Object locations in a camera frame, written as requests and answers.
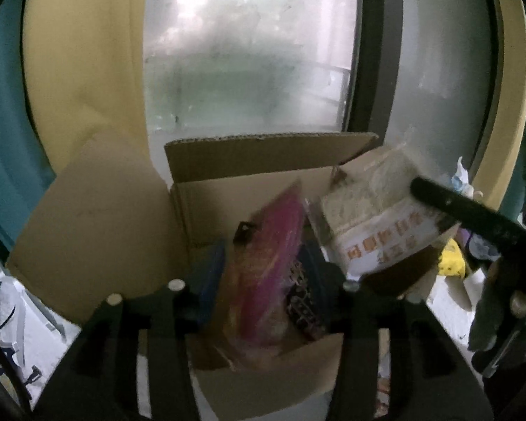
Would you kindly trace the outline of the beige sandwich cracker pack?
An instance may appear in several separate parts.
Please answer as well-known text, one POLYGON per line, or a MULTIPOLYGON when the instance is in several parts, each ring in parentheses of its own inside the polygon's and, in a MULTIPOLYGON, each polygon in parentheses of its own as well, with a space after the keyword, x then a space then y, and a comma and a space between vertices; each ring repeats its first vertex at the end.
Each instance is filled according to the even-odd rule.
POLYGON ((442 240, 455 221, 411 194, 417 178, 444 180, 404 143, 380 146, 344 163, 318 202, 323 245, 347 279, 386 270, 442 240))

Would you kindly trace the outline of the pink snack bag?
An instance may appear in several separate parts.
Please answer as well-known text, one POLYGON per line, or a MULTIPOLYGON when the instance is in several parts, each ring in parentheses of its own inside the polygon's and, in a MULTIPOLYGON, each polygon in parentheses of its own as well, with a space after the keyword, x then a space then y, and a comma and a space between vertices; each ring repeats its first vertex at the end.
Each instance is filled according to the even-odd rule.
POLYGON ((277 346, 287 331, 285 297, 302 244, 306 211, 296 181, 252 214, 249 239, 235 246, 224 335, 243 353, 277 346))

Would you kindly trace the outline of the crumpled white plastic bag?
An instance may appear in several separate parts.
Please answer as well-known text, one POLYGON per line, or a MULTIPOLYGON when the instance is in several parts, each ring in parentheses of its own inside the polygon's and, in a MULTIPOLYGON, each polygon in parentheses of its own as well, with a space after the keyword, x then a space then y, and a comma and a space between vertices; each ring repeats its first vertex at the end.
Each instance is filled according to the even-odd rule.
POLYGON ((460 195, 469 198, 469 200, 481 202, 484 194, 476 190, 469 181, 468 171, 464 168, 463 158, 459 157, 456 164, 456 170, 450 179, 451 188, 460 195))

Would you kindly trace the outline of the yellow curtain right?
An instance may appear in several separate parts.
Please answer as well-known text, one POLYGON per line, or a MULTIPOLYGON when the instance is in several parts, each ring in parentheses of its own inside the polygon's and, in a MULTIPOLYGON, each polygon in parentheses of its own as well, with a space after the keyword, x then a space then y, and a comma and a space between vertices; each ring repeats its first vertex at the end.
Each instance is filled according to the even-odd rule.
POLYGON ((522 0, 492 1, 497 70, 473 185, 483 193, 483 204, 497 211, 506 197, 526 127, 526 10, 522 0))

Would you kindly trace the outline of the yellow curtain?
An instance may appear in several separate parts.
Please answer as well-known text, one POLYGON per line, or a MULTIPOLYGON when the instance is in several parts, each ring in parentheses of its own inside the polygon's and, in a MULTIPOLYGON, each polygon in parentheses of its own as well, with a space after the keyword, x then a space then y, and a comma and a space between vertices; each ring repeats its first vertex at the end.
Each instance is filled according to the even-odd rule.
POLYGON ((147 153, 143 97, 146 0, 26 0, 22 57, 42 146, 60 172, 112 128, 147 153))
POLYGON ((473 185, 483 193, 483 204, 497 211, 506 197, 526 127, 526 10, 522 0, 492 1, 497 70, 473 185))

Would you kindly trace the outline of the white router antenna device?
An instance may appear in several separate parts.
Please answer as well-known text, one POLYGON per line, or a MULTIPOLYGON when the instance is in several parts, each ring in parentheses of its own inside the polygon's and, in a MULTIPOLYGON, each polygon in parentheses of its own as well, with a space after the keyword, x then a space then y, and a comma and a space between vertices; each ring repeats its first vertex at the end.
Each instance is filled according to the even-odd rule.
POLYGON ((4 276, 0 280, 0 345, 14 351, 13 359, 18 367, 25 366, 24 331, 27 312, 32 312, 54 336, 66 341, 64 325, 52 311, 29 293, 17 279, 4 276))

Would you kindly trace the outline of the brown cardboard box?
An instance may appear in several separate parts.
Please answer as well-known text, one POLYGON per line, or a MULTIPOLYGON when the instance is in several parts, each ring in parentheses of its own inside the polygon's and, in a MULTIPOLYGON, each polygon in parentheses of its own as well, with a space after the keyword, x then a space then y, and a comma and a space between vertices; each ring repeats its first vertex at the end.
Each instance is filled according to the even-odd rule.
POLYGON ((7 269, 47 307, 83 324, 108 295, 136 298, 195 263, 293 183, 316 200, 390 154, 370 133, 278 134, 168 143, 172 181, 112 130, 95 133, 24 225, 7 269))

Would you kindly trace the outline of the teal curtain left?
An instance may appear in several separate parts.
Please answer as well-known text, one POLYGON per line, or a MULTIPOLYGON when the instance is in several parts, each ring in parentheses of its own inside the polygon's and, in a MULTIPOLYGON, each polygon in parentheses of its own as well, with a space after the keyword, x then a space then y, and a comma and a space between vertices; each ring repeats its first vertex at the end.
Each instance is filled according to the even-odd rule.
POLYGON ((55 179, 34 129, 23 76, 25 0, 0 5, 0 272, 24 225, 55 179))

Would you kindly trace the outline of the yellow curtain left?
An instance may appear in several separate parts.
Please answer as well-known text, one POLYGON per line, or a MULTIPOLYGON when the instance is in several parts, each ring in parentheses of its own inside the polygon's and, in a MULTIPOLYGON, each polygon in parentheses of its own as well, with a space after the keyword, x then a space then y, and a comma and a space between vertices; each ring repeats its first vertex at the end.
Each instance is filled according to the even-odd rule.
POLYGON ((22 57, 42 146, 60 172, 112 128, 147 153, 143 97, 146 0, 26 0, 22 57))

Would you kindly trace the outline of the black window frame post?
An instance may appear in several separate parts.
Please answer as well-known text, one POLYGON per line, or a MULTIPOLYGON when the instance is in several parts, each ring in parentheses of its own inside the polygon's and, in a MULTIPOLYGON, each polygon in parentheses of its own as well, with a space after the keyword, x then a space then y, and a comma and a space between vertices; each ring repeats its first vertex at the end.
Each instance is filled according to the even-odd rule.
POLYGON ((345 130, 386 137, 398 78, 404 0, 357 0, 355 57, 345 130))

